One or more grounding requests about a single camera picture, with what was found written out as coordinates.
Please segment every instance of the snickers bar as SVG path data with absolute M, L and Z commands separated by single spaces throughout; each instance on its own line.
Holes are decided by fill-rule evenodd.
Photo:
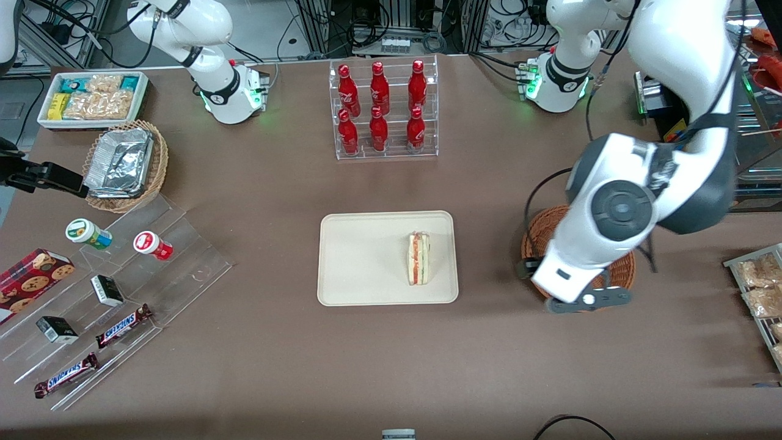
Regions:
M 100 368 L 98 358 L 95 353 L 90 353 L 84 360 L 70 367 L 68 370 L 54 376 L 46 382 L 35 385 L 35 398 L 43 399 L 47 394 L 54 392 L 60 385 L 72 381 L 85 371 L 97 370 Z
M 149 310 L 149 307 L 147 307 L 147 304 L 139 307 L 127 318 L 121 320 L 120 322 L 114 324 L 113 327 L 106 330 L 104 334 L 96 336 L 95 339 L 98 341 L 98 348 L 104 348 L 117 339 L 123 337 L 127 332 L 131 331 L 133 327 L 137 326 L 144 319 L 147 319 L 150 316 L 152 316 L 152 312 Z

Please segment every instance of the brown wicker basket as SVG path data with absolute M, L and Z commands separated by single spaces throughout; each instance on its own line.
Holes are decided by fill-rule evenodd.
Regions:
M 538 250 L 545 252 L 546 246 L 548 246 L 548 240 L 551 240 L 551 237 L 554 235 L 554 229 L 556 229 L 559 222 L 565 217 L 565 214 L 568 213 L 568 209 L 568 205 L 550 207 L 541 211 L 529 223 L 529 234 L 533 240 L 535 240 L 535 247 Z M 532 256 L 532 245 L 529 240 L 527 240 L 525 234 L 524 238 L 522 238 L 522 258 L 529 258 Z M 611 284 L 630 289 L 633 286 L 633 281 L 635 281 L 636 272 L 635 256 L 633 255 L 633 252 L 629 252 L 619 260 L 614 261 L 608 267 L 608 271 L 611 273 Z M 598 276 L 592 280 L 592 287 L 596 289 L 604 287 L 603 283 L 603 277 Z M 551 296 L 537 284 L 535 284 L 535 288 L 546 298 Z
M 146 121 L 132 121 L 125 124 L 109 128 L 106 132 L 115 130 L 130 130 L 132 128 L 144 128 L 149 130 L 155 136 L 155 143 L 152 146 L 152 157 L 149 159 L 149 171 L 147 171 L 146 188 L 144 193 L 135 199 L 99 199 L 97 197 L 87 196 L 87 203 L 90 206 L 102 211 L 111 211 L 116 214 L 124 214 L 131 208 L 139 204 L 145 204 L 154 199 L 163 186 L 163 180 L 166 178 L 166 167 L 168 166 L 168 146 L 166 139 L 160 134 L 154 125 Z M 87 154 L 87 160 L 81 169 L 82 175 L 87 175 L 92 162 L 92 155 L 95 154 L 95 148 L 98 145 L 98 139 L 92 143 L 92 148 Z

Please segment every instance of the clear acrylic shelf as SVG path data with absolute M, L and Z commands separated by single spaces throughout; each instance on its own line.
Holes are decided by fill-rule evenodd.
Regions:
M 378 152 L 372 148 L 369 132 L 371 120 L 370 109 L 372 99 L 369 85 L 372 81 L 372 63 L 376 60 L 351 59 L 332 61 L 329 66 L 329 96 L 332 105 L 332 125 L 334 126 L 334 145 L 338 160 L 367 160 L 367 159 L 415 159 L 421 157 L 437 156 L 439 152 L 439 97 L 437 58 L 435 56 L 420 57 L 389 57 L 380 59 L 383 62 L 383 70 L 389 81 L 391 98 L 391 111 L 386 115 L 389 126 L 389 141 L 385 152 Z M 424 146 L 420 153 L 410 153 L 407 150 L 407 122 L 410 120 L 410 109 L 407 106 L 407 83 L 413 71 L 413 61 L 423 60 L 424 76 L 426 76 L 426 104 L 424 105 L 422 118 L 426 123 L 424 133 Z M 350 67 L 350 76 L 358 87 L 358 102 L 361 105 L 361 114 L 353 119 L 358 129 L 358 155 L 348 156 L 342 147 L 339 138 L 339 109 L 342 103 L 339 101 L 339 75 L 337 67 L 347 64 Z
M 71 260 L 76 271 L 58 284 L 58 289 L 39 298 L 38 307 L 26 308 L 0 326 L 0 355 L 7 377 L 30 389 L 95 352 L 100 368 L 65 384 L 42 399 L 52 410 L 67 409 L 122 362 L 162 331 L 200 294 L 232 266 L 190 225 L 185 212 L 159 195 L 143 207 L 118 218 L 106 228 L 113 235 L 110 247 L 99 251 L 84 246 Z M 151 230 L 174 246 L 167 261 L 139 254 L 132 240 Z M 101 274 L 117 282 L 124 303 L 109 307 L 98 302 L 91 278 Z M 118 341 L 98 350 L 95 336 L 129 316 L 142 304 L 154 314 Z M 41 316 L 61 316 L 79 338 L 70 345 L 49 342 L 36 327 Z

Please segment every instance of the red bottle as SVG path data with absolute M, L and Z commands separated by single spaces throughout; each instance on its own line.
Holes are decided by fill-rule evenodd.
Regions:
M 372 133 L 372 148 L 375 151 L 386 151 L 389 140 L 389 125 L 383 117 L 380 106 L 372 107 L 372 120 L 369 121 L 369 131 Z
M 350 114 L 345 109 L 339 109 L 339 137 L 343 143 L 343 149 L 348 156 L 358 154 L 358 130 L 356 125 L 350 120 Z
M 379 106 L 383 114 L 391 111 L 391 97 L 389 92 L 389 80 L 383 74 L 383 63 L 372 63 L 372 83 L 369 85 L 372 94 L 372 105 Z
M 413 154 L 418 154 L 424 148 L 424 131 L 426 124 L 421 119 L 421 107 L 415 106 L 410 112 L 411 118 L 407 122 L 407 150 Z
M 424 62 L 421 60 L 413 61 L 413 74 L 410 76 L 410 82 L 407 83 L 407 93 L 410 95 L 408 106 L 410 111 L 413 107 L 424 108 L 426 104 L 426 78 L 424 77 Z
M 342 101 L 343 108 L 350 112 L 351 117 L 358 117 L 361 114 L 361 105 L 358 103 L 358 87 L 350 77 L 350 68 L 343 64 L 337 71 L 339 72 L 339 100 Z

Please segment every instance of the table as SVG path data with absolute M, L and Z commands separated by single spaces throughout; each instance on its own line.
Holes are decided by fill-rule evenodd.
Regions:
M 574 413 L 617 438 L 779 438 L 782 391 L 750 388 L 778 376 L 721 262 L 779 242 L 782 215 L 658 229 L 660 273 L 639 259 L 631 304 L 548 314 L 515 277 L 523 203 L 579 156 L 585 102 L 547 114 L 467 56 L 439 62 L 440 156 L 369 164 L 334 158 L 328 62 L 284 65 L 268 111 L 236 126 L 204 111 L 185 70 L 148 70 L 145 119 L 170 148 L 163 193 L 238 265 L 65 413 L 0 380 L 0 429 L 14 430 L 0 437 L 371 439 L 414 427 L 421 440 L 494 440 Z M 655 138 L 633 116 L 633 72 L 617 57 L 593 102 L 596 135 Z M 41 130 L 32 159 L 79 169 L 94 137 Z M 564 184 L 533 209 L 564 203 Z M 437 209 L 454 216 L 453 304 L 318 303 L 325 215 Z M 114 219 L 56 191 L 18 193 L 0 267 L 34 247 L 74 252 L 63 227 L 81 216 Z M 601 438 L 577 421 L 557 433 Z

